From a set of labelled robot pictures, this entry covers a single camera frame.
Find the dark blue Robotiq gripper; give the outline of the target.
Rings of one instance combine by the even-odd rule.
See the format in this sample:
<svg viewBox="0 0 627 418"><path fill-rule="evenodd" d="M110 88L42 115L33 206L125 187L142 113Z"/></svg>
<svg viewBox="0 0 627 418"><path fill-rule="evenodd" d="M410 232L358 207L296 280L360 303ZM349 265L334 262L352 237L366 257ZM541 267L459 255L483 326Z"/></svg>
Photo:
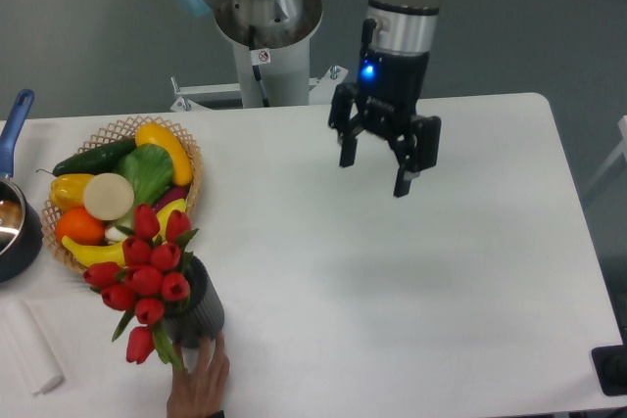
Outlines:
<svg viewBox="0 0 627 418"><path fill-rule="evenodd" d="M328 125L337 131L339 165L355 163L363 129L393 139L390 148L399 165L393 194L401 198L420 172L438 160L441 119L415 115L430 54L396 55L370 46L360 53L357 83L337 85L331 100Z"/></svg>

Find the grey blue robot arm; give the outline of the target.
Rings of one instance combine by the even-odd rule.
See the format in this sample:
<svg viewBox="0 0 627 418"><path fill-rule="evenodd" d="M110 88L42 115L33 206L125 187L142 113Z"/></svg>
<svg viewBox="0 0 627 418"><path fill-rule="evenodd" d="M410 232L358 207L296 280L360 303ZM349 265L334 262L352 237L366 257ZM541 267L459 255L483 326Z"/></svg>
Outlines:
<svg viewBox="0 0 627 418"><path fill-rule="evenodd" d="M194 16L211 15L232 45L247 108L305 105L310 100L311 37L321 0L177 0ZM328 124L338 135L339 164L351 166L358 137L385 140L398 162L394 193L438 158L441 120L416 104L430 57L441 0L367 0L357 77L339 83Z"/></svg>

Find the human hand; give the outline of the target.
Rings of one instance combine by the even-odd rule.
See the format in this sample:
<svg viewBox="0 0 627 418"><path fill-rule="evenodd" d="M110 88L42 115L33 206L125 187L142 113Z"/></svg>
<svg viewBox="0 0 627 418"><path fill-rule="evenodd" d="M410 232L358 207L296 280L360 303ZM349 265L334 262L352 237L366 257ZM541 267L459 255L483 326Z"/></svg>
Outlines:
<svg viewBox="0 0 627 418"><path fill-rule="evenodd" d="M221 403L229 372L224 334L219 332L213 341L201 338L194 370L172 369L167 416L223 417Z"/></svg>

